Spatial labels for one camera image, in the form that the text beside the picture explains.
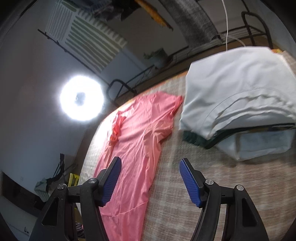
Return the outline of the dark green folded garment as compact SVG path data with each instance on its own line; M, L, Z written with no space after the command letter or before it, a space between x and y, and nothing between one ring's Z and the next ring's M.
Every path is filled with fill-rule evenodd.
M286 131L286 130L294 130L295 124L294 123L286 123L286 124L276 124L276 125L269 125L269 126L254 126L254 127L245 127L245 128L233 128L228 130L219 130L215 132L213 137L209 140L203 138L202 136L189 131L183 132L183 140L196 145L203 147L205 149L211 149L224 139L237 134L237 133L260 133L260 132L279 132L279 131Z

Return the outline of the pink t-shirt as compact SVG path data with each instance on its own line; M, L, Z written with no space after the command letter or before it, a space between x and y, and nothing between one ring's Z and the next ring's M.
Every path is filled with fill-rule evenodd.
M173 130L180 95L162 91L136 98L103 122L103 146L94 176L114 157L122 168L111 200L100 208L109 240L140 240L161 142Z

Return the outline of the beige plaid blanket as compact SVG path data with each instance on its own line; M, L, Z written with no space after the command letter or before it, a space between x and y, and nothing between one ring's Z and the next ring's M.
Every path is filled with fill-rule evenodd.
M110 240L295 240L295 70L267 47L193 62L98 126L81 182L122 170Z

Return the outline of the black metal clothes rack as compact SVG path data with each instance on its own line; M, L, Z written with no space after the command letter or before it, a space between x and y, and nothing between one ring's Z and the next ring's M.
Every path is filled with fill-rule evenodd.
M232 28L229 30L228 33L226 31L219 33L218 37L212 40L210 43L195 48L187 46L180 49L179 51L174 52L173 54L170 54L168 56L169 62L162 68L151 65L142 72L135 75L127 82L124 82L120 79L112 80L111 83L107 84L105 98L114 106L117 106L117 100L125 94L132 93L133 96L139 94L137 88L141 84L149 82L152 78L177 66L178 64L184 63L190 58L196 57L199 54L224 45L226 35L228 35L229 42L250 39L253 46L255 46L255 37L265 36L269 48L273 48L273 41L271 39L269 28L267 27L267 24L265 23L263 18L261 18L258 14L252 13L250 11L242 11L241 18L243 20L242 26Z

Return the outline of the orange hanging garment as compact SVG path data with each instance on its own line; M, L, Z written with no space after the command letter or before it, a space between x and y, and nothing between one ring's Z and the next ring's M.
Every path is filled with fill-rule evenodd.
M158 10L152 6L150 3L144 0L135 0L135 2L141 6L150 17L161 27L168 28L170 30L174 30L173 27L158 13Z

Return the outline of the white folded garment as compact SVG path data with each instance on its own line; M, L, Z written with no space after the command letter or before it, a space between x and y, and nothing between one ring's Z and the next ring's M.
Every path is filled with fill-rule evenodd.
M186 75L180 130L209 140L233 128L295 124L295 73L283 54L241 47L193 62ZM237 133L215 148L237 161L280 154L292 147L295 129Z

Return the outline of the potted plant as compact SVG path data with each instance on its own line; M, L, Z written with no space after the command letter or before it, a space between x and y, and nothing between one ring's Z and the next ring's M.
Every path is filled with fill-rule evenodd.
M164 48L152 51L149 54L144 53L144 58L150 61L150 63L158 69L166 67L173 59L172 56L168 56Z

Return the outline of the grey plaid hanging garment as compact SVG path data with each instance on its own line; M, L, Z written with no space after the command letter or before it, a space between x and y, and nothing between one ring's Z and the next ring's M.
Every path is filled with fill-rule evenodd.
M197 1L162 0L160 3L175 21L190 47L198 47L217 38L217 29Z

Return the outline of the green striped white towel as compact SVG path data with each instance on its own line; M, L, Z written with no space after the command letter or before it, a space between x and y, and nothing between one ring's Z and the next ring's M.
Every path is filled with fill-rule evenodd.
M127 41L71 1L56 1L45 33L95 73L101 73Z

